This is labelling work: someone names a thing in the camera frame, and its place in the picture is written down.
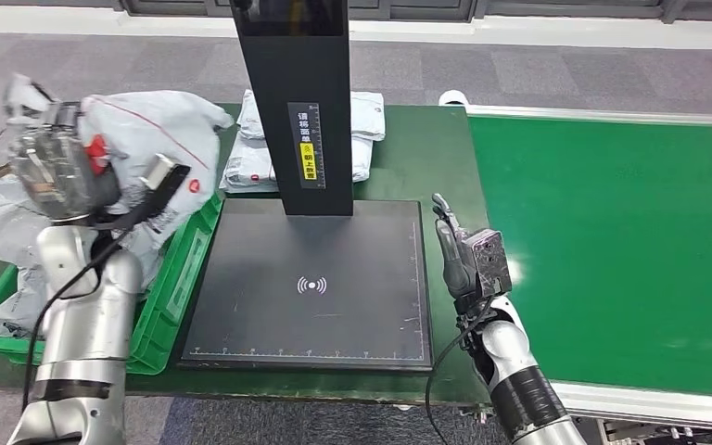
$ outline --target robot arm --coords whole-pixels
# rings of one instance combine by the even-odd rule
[[[37,236],[48,300],[32,332],[23,413],[8,444],[124,445],[126,361],[143,273],[119,242],[164,210],[189,167],[158,155],[142,177],[142,201],[126,214],[108,214],[120,197],[118,180],[87,155],[77,106],[18,81],[6,95],[8,122],[19,127],[10,166],[52,225]],[[113,239],[112,230],[121,234]],[[40,332],[44,352],[29,397]]]
[[[525,329],[507,298],[512,281],[500,232],[469,232],[449,204],[434,195],[443,278],[454,297],[461,347],[488,389],[507,438],[517,445],[585,445],[533,356]]]

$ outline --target package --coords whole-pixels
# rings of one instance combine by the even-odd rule
[[[228,193],[258,193],[277,191],[269,147],[266,145],[261,117],[251,90],[244,92],[239,125],[233,149],[222,173],[220,188]],[[370,177],[373,141],[386,137],[383,95],[350,93],[351,158],[353,182]]]
[[[109,212],[126,213],[139,202],[145,192],[140,177],[158,153],[190,166],[168,207],[148,222],[153,246],[160,248],[216,190],[220,138],[214,128],[230,127],[233,118],[208,100],[181,91],[90,95],[81,110],[83,143],[101,135],[119,178],[121,199]]]
[[[370,177],[373,141],[353,136],[350,139],[353,182]],[[222,172],[220,188],[228,193],[276,192],[277,177],[265,139],[249,139],[241,133],[234,140],[233,150]]]
[[[252,90],[244,92],[241,113],[236,123],[239,132],[247,139],[266,137]],[[382,141],[386,137],[383,95],[364,91],[350,92],[350,133],[370,141]]]

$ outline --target green table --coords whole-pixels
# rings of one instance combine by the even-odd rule
[[[457,331],[429,196],[442,193],[473,228],[487,222],[484,196],[512,260],[512,300],[570,411],[712,426],[712,121],[467,112],[387,108],[387,139],[375,145],[371,178],[355,186],[358,199],[423,203],[435,351]],[[636,120],[648,123],[625,123]],[[223,159],[234,135],[222,136]],[[0,388],[16,388],[20,379],[21,367],[0,357]],[[436,382],[436,403],[487,400],[464,353],[447,359]],[[131,375],[128,389],[419,403],[424,383],[365,372],[169,366],[155,377]]]

